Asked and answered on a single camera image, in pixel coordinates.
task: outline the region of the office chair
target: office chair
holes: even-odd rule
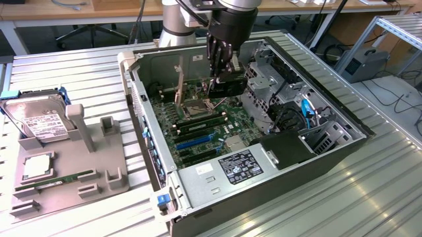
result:
[[[128,43],[128,37],[124,34],[121,34],[117,31],[114,31],[116,30],[116,24],[114,23],[110,24],[110,30],[104,28],[104,27],[101,27],[101,25],[104,25],[104,24],[88,24],[88,25],[82,26],[81,28],[77,25],[73,25],[72,26],[73,30],[69,33],[66,33],[65,35],[62,35],[62,36],[60,36],[60,37],[57,37],[54,39],[57,47],[60,49],[65,49],[65,43],[62,41],[65,39],[70,38],[72,36],[85,32],[85,31],[90,32],[90,47],[92,48],[94,48],[94,39],[93,39],[93,37],[96,35],[96,31],[104,32],[104,33],[106,33],[106,34],[109,34],[112,36],[117,36],[117,37],[124,39],[124,44]]]
[[[271,19],[272,19],[273,17],[277,17],[277,18],[279,18],[281,21],[284,21],[284,22],[288,22],[287,20],[289,20],[291,23],[292,23],[292,25],[291,25],[291,30],[295,30],[295,29],[296,29],[297,22],[300,21],[300,15],[295,15],[292,18],[285,17],[285,19],[281,18],[280,16],[269,16],[269,18],[264,21],[264,23],[265,23],[267,25],[269,25]]]

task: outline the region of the motherboard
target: motherboard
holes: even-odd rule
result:
[[[178,168],[185,168],[249,145],[261,132],[246,114],[240,97],[209,99],[209,79],[186,80],[180,106],[176,91],[156,87],[152,108]]]

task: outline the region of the aluminum extrusion table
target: aluminum extrusion table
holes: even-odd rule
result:
[[[376,16],[364,29],[355,46],[351,48],[348,54],[340,59],[337,65],[335,66],[336,72],[339,74],[343,73],[352,57],[355,56],[356,51],[361,47],[367,37],[371,35],[376,25],[417,49],[417,52],[403,65],[397,75],[400,75],[400,73],[405,70],[405,68],[419,56],[422,51],[422,15],[416,13],[411,15]]]
[[[201,237],[232,236],[420,236],[422,147],[393,121],[353,90],[303,45],[280,32],[269,36],[332,95],[376,133],[321,177],[259,206]],[[152,192],[118,82],[116,54],[152,43],[14,57],[10,89],[61,83],[73,103],[82,103],[85,122],[112,115],[121,122],[130,190],[104,200],[9,224],[9,182],[15,161],[17,132],[5,120],[0,136],[0,235],[3,236],[168,236],[153,218]]]

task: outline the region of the blue pcie slot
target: blue pcie slot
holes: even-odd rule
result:
[[[213,138],[213,135],[214,135],[214,133],[209,134],[208,136],[200,137],[200,138],[194,139],[193,141],[189,141],[189,142],[185,142],[185,143],[176,145],[176,150],[181,150],[184,148],[192,147],[194,145],[198,145],[201,143],[210,141]]]

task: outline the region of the hard drive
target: hard drive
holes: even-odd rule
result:
[[[66,131],[74,129],[65,117],[69,104],[64,87],[41,91],[3,91],[0,96],[0,112],[7,116],[22,134],[39,142],[68,138]]]

